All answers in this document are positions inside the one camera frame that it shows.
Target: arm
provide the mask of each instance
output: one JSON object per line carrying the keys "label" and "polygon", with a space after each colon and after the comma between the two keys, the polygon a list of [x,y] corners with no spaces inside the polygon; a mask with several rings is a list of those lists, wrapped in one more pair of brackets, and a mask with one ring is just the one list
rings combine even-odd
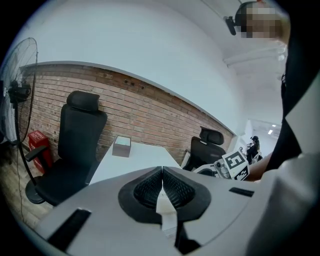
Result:
{"label": "arm", "polygon": [[265,173],[265,170],[267,168],[267,165],[270,161],[272,153],[268,154],[265,158],[263,158],[261,161],[250,165],[250,174],[245,179],[247,182],[254,182],[261,179],[262,175]]}

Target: brick wall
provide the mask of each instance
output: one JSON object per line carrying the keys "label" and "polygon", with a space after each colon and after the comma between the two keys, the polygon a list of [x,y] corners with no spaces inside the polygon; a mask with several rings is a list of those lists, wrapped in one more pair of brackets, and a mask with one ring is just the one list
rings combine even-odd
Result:
{"label": "brick wall", "polygon": [[39,130],[49,138],[55,160],[61,108],[69,93],[76,90],[99,94],[99,109],[108,116],[97,147],[98,159],[117,135],[129,136],[133,142],[163,146],[178,164],[190,148],[191,138],[199,136],[200,126],[222,132],[225,150],[233,137],[197,108],[136,78],[89,66],[40,65],[29,132]]}

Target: floor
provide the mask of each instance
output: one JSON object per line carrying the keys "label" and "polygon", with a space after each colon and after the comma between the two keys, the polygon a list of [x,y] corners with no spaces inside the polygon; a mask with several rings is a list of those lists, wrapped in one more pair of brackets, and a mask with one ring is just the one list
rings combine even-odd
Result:
{"label": "floor", "polygon": [[[42,175],[33,162],[28,163],[31,173],[34,177]],[[52,209],[52,205],[44,202],[42,204],[31,203],[25,193],[25,187],[30,180],[28,173],[23,165],[20,154],[18,155],[17,165],[17,149],[12,150],[12,164],[4,162],[0,166],[0,187],[7,204],[16,218],[23,220],[30,228],[34,229],[37,223],[44,218]]]}

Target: white desk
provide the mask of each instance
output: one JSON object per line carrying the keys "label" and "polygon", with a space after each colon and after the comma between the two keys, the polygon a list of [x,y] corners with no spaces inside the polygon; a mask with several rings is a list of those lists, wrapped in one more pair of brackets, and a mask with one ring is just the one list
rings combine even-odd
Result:
{"label": "white desk", "polygon": [[90,185],[149,167],[169,166],[180,168],[178,163],[162,146],[131,142],[129,157],[114,156],[112,155],[112,149],[113,144],[96,169]]}

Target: office chair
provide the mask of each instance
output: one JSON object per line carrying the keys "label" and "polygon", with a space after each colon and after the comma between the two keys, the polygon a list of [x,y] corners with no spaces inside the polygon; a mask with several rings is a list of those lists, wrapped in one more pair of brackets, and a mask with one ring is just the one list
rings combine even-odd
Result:
{"label": "office chair", "polygon": [[191,172],[193,168],[213,164],[221,159],[226,152],[218,145],[222,145],[224,141],[221,132],[201,126],[200,138],[191,139],[190,158],[183,169]]}
{"label": "office chair", "polygon": [[107,114],[98,110],[99,95],[73,91],[61,110],[58,155],[48,168],[42,157],[46,146],[30,151],[26,160],[38,157],[45,173],[37,181],[36,192],[56,206],[87,186],[97,169],[96,147],[106,125]]}

